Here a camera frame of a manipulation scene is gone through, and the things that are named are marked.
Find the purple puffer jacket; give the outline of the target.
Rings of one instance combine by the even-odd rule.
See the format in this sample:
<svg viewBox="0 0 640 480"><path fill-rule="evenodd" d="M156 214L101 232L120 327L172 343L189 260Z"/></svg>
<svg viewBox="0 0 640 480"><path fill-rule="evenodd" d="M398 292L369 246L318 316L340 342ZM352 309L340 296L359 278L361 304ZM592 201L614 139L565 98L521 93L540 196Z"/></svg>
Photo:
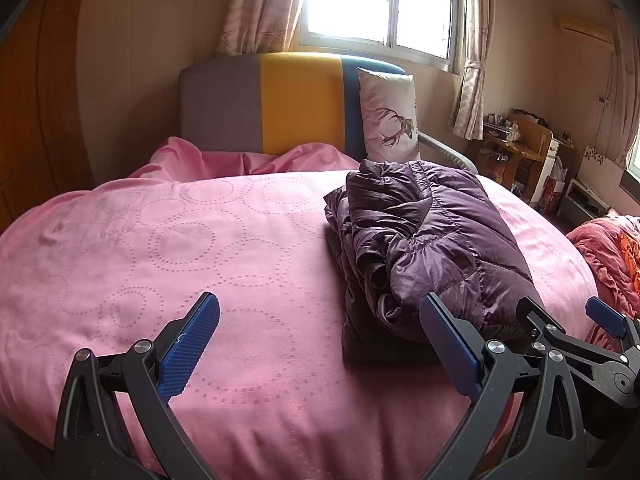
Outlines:
<svg viewBox="0 0 640 480"><path fill-rule="evenodd" d="M364 160L324 201L329 245L346 282L347 363L429 359L419 306L431 292L484 338L514 350L529 343L516 306L540 297L474 174L424 160Z"/></svg>

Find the red floral blanket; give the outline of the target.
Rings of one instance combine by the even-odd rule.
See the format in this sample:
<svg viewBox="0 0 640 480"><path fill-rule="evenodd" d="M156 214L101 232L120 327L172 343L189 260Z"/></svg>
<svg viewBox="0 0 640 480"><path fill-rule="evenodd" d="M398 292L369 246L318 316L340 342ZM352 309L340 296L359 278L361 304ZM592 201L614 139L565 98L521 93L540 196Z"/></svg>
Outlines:
<svg viewBox="0 0 640 480"><path fill-rule="evenodd" d="M583 223L566 237L588 264L599 298L631 318L639 315L639 294L620 250L621 235L638 240L639 218L620 214L600 217Z"/></svg>

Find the metal bed rail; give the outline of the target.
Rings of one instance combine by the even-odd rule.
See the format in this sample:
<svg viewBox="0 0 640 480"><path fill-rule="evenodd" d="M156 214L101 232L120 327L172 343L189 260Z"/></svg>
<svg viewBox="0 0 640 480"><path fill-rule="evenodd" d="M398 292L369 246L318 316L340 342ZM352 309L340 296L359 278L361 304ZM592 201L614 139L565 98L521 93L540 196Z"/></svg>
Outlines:
<svg viewBox="0 0 640 480"><path fill-rule="evenodd" d="M454 150L453 148L450 148L450 146L446 143L442 143L439 140L421 131L418 131L416 133L416 136L418 137L418 141L421 144L427 146L431 150L439 152L439 154L452 162L454 166L469 171L470 174L475 174L476 176L478 175L478 170L474 165L474 162L472 162L471 159L468 159L460 152Z"/></svg>

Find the pink curtain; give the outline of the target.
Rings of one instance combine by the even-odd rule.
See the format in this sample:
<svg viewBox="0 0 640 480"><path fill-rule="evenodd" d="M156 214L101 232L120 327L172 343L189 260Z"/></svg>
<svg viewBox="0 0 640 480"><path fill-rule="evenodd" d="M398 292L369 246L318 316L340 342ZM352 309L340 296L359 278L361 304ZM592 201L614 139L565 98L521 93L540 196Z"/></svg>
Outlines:
<svg viewBox="0 0 640 480"><path fill-rule="evenodd" d="M465 63L451 125L452 133L467 141L483 137L486 62L495 10L495 0L464 0Z"/></svg>
<svg viewBox="0 0 640 480"><path fill-rule="evenodd" d="M290 50L303 0L230 0L218 55Z"/></svg>

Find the wooden wardrobe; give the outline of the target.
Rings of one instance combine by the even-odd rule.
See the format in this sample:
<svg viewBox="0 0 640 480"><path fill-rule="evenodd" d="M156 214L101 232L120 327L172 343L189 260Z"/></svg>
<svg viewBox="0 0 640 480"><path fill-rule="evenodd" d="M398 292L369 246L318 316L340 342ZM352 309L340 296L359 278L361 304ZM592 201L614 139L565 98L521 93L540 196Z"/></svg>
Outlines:
<svg viewBox="0 0 640 480"><path fill-rule="evenodd" d="M28 0L1 43L1 229L96 184L80 124L81 0Z"/></svg>

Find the pink right curtain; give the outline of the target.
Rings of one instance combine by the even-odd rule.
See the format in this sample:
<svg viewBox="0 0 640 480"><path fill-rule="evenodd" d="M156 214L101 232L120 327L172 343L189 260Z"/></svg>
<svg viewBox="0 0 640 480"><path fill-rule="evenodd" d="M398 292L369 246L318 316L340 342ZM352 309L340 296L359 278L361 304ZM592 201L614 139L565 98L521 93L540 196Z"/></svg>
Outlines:
<svg viewBox="0 0 640 480"><path fill-rule="evenodd" d="M495 0L464 0L465 63L451 125L452 133L467 141L483 137L486 62L495 10Z"/></svg>

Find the wooden chair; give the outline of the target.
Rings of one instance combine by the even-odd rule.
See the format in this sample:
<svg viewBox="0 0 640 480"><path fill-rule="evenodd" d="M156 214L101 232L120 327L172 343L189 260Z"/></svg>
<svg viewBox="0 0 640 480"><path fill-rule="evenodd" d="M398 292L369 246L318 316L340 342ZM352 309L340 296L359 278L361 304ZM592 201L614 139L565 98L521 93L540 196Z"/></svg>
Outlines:
<svg viewBox="0 0 640 480"><path fill-rule="evenodd" d="M516 180L516 174L521 171L525 184L522 199L529 203L547 159L553 134L548 128L538 125L522 114L511 114L509 120L518 126L521 139L512 143L514 152L506 163L502 184L510 190Z"/></svg>

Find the wall air conditioner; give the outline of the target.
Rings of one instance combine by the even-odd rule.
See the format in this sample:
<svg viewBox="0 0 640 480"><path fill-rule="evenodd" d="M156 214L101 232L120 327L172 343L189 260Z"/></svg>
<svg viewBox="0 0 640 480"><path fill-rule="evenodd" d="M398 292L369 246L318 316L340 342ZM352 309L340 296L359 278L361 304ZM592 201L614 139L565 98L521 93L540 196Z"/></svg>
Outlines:
<svg viewBox="0 0 640 480"><path fill-rule="evenodd" d="M608 52L615 51L615 38L612 30L577 18L561 18L560 26L563 32L574 35L588 44Z"/></svg>

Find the pink left curtain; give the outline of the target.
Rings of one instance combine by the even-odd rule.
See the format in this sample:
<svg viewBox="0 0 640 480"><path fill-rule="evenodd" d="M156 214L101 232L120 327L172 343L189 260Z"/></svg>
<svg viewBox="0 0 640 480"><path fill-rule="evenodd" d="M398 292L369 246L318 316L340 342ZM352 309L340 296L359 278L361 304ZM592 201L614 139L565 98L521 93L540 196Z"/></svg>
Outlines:
<svg viewBox="0 0 640 480"><path fill-rule="evenodd" d="M230 0L218 55L290 50L303 0Z"/></svg>

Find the window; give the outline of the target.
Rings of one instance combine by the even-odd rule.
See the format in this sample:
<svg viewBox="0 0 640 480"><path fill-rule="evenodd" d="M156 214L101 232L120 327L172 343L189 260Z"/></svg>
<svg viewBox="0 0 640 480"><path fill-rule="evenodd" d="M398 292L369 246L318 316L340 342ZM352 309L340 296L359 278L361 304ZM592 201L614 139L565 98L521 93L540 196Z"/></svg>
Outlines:
<svg viewBox="0 0 640 480"><path fill-rule="evenodd" d="M305 47L367 53L454 69L460 0L304 0Z"/></svg>

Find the deer print pillow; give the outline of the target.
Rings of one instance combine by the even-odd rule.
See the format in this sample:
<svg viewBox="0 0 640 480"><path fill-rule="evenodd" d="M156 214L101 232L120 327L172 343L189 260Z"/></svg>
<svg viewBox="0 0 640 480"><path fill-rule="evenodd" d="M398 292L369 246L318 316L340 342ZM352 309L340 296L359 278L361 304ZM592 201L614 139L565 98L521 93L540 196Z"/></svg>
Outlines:
<svg viewBox="0 0 640 480"><path fill-rule="evenodd" d="M363 141L375 162L421 158L412 75L357 70Z"/></svg>

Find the pink bed cover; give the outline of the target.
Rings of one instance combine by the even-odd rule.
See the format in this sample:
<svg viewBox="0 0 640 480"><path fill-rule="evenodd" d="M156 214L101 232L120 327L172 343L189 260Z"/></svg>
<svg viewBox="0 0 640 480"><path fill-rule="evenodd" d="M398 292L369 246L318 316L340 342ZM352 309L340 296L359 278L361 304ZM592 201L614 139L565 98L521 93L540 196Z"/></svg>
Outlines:
<svg viewBox="0 0 640 480"><path fill-rule="evenodd" d="M78 350L125 352L211 292L219 324L169 406L218 477L420 477L469 401L434 350L408 364L343 358L346 282L324 198L360 164L329 144L276 157L172 138L130 178L23 214L1 237L2 415L51 445ZM580 252L475 177L518 243L538 304L587 339L597 287Z"/></svg>

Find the wooden desk with clutter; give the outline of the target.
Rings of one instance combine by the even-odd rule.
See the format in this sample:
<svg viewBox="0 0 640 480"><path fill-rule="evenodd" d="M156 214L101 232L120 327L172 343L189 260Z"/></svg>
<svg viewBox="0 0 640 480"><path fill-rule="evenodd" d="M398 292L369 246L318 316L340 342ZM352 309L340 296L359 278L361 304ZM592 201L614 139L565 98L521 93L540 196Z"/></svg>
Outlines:
<svg viewBox="0 0 640 480"><path fill-rule="evenodd" d="M559 136L554 133L544 118L526 112L521 108L512 108L506 116L488 114L483 122L483 139L471 142L469 155L482 176L501 184L504 188L506 187L502 182L503 175L506 172L506 163L514 152L512 143L521 139L521 135L518 133L518 126L513 125L509 120L511 114L525 115L538 125L548 128L553 134L547 159L544 162L544 166L542 166L540 179L532 200L528 203L530 206L537 208L544 197L544 187L548 183L548 179L552 178L552 171L559 170L559 181L564 181L572 171L576 159L575 144L567 134ZM509 191L522 198L525 186L523 181L524 174L518 171L516 180Z"/></svg>

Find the grey yellow blue headboard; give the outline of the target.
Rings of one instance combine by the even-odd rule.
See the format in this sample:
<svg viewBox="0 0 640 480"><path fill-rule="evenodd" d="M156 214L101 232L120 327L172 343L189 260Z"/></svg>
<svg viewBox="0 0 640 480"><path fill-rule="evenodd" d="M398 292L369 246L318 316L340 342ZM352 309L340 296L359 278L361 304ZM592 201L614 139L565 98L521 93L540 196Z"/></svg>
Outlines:
<svg viewBox="0 0 640 480"><path fill-rule="evenodd" d="M331 53L210 58L179 75L180 136L202 151L281 155L319 142L363 159L360 68L405 73L374 58Z"/></svg>

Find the white low cabinet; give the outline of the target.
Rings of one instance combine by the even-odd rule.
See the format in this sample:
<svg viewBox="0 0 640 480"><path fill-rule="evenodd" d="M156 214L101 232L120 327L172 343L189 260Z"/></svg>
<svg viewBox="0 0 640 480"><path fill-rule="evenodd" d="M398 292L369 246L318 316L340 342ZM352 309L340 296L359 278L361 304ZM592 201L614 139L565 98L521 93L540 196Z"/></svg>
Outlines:
<svg viewBox="0 0 640 480"><path fill-rule="evenodd" d="M560 200L558 217L570 222L572 226L580 226L606 216L609 210L610 206L596 192L579 180L572 179Z"/></svg>

